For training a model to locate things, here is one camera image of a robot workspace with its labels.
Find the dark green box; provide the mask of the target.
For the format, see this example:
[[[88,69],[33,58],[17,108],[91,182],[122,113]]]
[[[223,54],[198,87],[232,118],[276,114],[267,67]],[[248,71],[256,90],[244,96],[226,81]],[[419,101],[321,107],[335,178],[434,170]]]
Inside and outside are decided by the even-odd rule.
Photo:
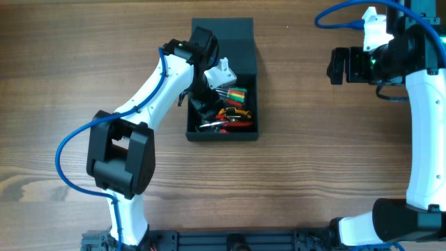
[[[204,124],[192,104],[187,105],[187,130],[190,142],[255,141],[259,137],[259,110],[257,97],[257,62],[254,41],[254,21],[250,17],[192,19],[192,29],[209,29],[216,36],[220,48],[219,58],[226,57],[235,73],[236,88],[247,90],[244,109],[252,113],[252,125],[231,128],[215,126],[200,130]]]

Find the orange black pliers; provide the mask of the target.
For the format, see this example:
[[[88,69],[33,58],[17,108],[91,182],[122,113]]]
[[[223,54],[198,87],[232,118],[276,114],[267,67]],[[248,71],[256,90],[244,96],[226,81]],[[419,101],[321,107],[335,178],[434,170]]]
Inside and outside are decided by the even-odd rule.
[[[226,107],[219,111],[216,118],[249,121],[252,119],[252,113],[249,110],[238,109],[237,107]]]

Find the red handled cutters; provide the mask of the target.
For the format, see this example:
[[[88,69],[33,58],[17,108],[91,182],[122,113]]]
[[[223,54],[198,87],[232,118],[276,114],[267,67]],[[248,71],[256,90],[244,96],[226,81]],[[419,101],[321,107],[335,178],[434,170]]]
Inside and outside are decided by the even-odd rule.
[[[235,131],[246,130],[254,125],[254,123],[250,120],[244,120],[236,117],[227,117],[224,115],[217,115],[216,119],[219,122],[222,122],[219,130],[220,134],[229,134]]]

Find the clear case coloured screwdrivers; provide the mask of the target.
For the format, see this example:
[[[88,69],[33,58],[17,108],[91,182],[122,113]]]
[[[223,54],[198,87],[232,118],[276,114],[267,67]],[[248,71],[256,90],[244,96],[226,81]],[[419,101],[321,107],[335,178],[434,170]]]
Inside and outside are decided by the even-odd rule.
[[[247,89],[233,87],[228,89],[216,88],[215,90],[228,106],[240,109],[245,106],[245,101],[247,99]]]

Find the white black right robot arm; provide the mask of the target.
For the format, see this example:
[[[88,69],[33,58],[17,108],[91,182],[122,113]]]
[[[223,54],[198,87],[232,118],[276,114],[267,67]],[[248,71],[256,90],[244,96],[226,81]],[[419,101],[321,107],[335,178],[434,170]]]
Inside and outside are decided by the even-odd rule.
[[[367,2],[360,20],[361,47],[332,51],[327,75],[334,85],[403,86],[412,123],[412,162],[404,199],[378,199],[372,210],[335,219],[337,247],[399,247],[403,242],[445,240],[445,3],[387,1],[387,12]]]

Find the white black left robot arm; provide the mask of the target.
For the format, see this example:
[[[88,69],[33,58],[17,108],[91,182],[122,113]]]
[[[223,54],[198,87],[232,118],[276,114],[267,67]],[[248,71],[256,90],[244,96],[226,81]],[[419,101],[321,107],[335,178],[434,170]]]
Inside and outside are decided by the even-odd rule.
[[[155,170],[155,131],[175,100],[188,98],[204,120],[223,108],[216,82],[205,75],[221,69],[218,53],[217,37],[200,26],[189,40],[170,40],[140,90],[114,113],[93,117],[86,172],[106,194],[112,218],[102,248],[147,250],[142,193]]]

